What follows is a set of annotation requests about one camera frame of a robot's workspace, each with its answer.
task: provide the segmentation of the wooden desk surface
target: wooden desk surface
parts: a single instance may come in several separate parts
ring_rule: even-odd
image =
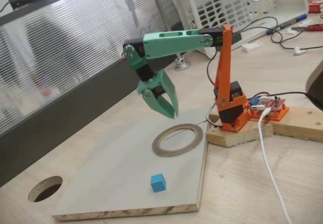
[[[310,15],[315,22],[319,15]],[[323,45],[323,32],[305,32],[288,46]],[[264,36],[264,47],[232,53],[231,81],[238,80],[248,96],[261,91],[304,91],[307,77],[323,60],[323,49],[294,56]],[[190,52],[192,66],[167,74],[177,89],[180,110],[211,105],[212,85],[206,76],[208,58]],[[215,77],[217,60],[210,72]],[[286,95],[287,104],[314,107],[303,95]],[[111,126],[159,117],[136,92],[103,113],[82,130],[0,188],[0,223],[55,223],[51,217],[58,200],[95,146]],[[290,137],[265,140],[268,161],[294,223],[323,223],[323,144]],[[61,176],[61,188],[48,199],[32,203],[30,190],[40,181]],[[201,209],[199,212],[143,217],[86,220],[79,223],[285,223],[279,200],[270,182],[258,141],[232,148],[209,144]]]

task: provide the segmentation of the tape ring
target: tape ring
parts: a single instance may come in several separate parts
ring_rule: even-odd
[[[187,146],[177,149],[177,150],[164,150],[160,147],[160,143],[161,141],[170,133],[180,130],[180,129],[187,129],[187,130],[191,130],[195,133],[195,138],[194,140],[188,144]],[[152,150],[161,157],[173,157],[173,156],[178,156],[181,155],[185,152],[188,152],[190,150],[192,150],[194,147],[196,147],[198,144],[200,144],[200,142],[203,139],[203,130],[195,124],[180,124],[180,125],[176,125],[173,127],[168,128],[167,130],[163,131],[162,133],[160,133],[155,140],[152,143]]]

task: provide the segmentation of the plastic basket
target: plastic basket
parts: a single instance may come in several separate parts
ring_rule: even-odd
[[[265,17],[276,17],[279,24],[288,22],[308,13],[307,0],[175,0],[185,30],[209,28],[229,24],[238,31],[250,22]],[[274,19],[264,19],[252,26],[274,28]],[[266,34],[264,29],[253,29],[242,33],[242,40],[233,45],[240,47]],[[205,48],[201,52],[209,58],[214,48]]]

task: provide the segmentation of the marker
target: marker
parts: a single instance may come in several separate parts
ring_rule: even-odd
[[[291,25],[294,25],[294,24],[296,24],[296,23],[297,23],[297,22],[299,22],[299,21],[305,20],[306,18],[307,18],[307,14],[304,14],[304,15],[298,16],[298,17],[296,17],[295,19],[292,19],[292,20],[290,20],[290,21],[288,21],[288,22],[285,22],[285,23],[283,23],[283,24],[279,25],[279,26],[276,28],[276,31],[283,30],[284,28],[289,27],[289,26],[291,26]],[[273,33],[273,31],[272,31],[272,30],[268,30],[268,31],[267,31],[267,35],[271,35],[272,33]]]

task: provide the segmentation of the circuit board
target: circuit board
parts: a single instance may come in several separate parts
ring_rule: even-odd
[[[285,99],[261,99],[259,98],[259,103],[257,105],[265,105],[265,108],[267,107],[271,107],[272,110],[279,110],[279,108],[283,105],[283,103],[285,102]]]

